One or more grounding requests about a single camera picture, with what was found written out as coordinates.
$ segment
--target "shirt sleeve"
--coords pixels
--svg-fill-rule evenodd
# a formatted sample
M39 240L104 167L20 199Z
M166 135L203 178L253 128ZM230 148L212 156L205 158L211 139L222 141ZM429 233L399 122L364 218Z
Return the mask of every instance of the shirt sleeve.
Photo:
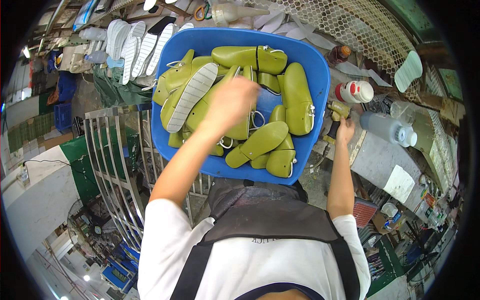
M338 216L332 222L338 233L347 242L350 253L352 253L360 281L360 300L363 300L370 288L370 271L368 269L367 257L358 235L357 222L353 215Z
M175 286L185 263L179 257L181 249L191 232L187 216L174 202L157 199L147 205L138 269L141 299L155 298L157 288L165 291Z

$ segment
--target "forearm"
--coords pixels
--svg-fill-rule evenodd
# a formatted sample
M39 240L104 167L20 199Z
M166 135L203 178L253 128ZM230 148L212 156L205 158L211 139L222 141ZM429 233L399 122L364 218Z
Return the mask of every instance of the forearm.
M337 143L327 197L327 211L330 217L334 219L337 216L352 214L354 201L347 144Z
M217 128L202 122L160 174L149 201L169 199L182 207L200 167L220 138Z

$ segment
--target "blue crate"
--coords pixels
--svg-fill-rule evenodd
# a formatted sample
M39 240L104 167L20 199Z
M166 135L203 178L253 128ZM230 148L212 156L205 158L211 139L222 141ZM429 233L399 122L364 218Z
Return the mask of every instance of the blue crate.
M176 33L162 50L158 63L158 78L167 70L166 64L181 60L189 50L195 50L195 56L211 55L212 49L219 46L264 46L281 49L288 55L288 64L300 63L307 75L310 94L315 105L313 130L304 136L292 136L298 162L293 165L293 174L290 178L280 178L271 175L265 169L253 169L249 163L239 168L230 168L223 157L208 156L200 171L214 177L249 179L253 181L271 182L279 184L293 184L301 175L312 147L317 141L322 127L323 112L330 89L330 71L323 55L311 45L284 36L273 35L253 30L233 28L192 28ZM168 146L169 133L163 129L160 120L161 106L155 102L152 108L152 139L159 153L170 160L177 149ZM257 110L268 120L273 108L281 104L281 97L262 91L258 98Z
M55 128L64 130L72 126L72 104L58 104L53 107L53 117L55 118Z

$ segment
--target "bottle with orange cap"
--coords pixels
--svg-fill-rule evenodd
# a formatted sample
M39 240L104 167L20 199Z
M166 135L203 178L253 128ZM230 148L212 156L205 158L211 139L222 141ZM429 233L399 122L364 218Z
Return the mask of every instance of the bottle with orange cap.
M330 52L325 54L325 59L330 67L345 62L352 50L348 46L335 46Z

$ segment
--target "tool handle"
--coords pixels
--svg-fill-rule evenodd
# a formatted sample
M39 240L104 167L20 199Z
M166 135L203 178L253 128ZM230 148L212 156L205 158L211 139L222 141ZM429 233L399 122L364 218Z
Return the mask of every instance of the tool handle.
M332 139L336 139L336 131L340 127L340 121L333 121L332 126L330 127L330 131L327 133L329 137Z

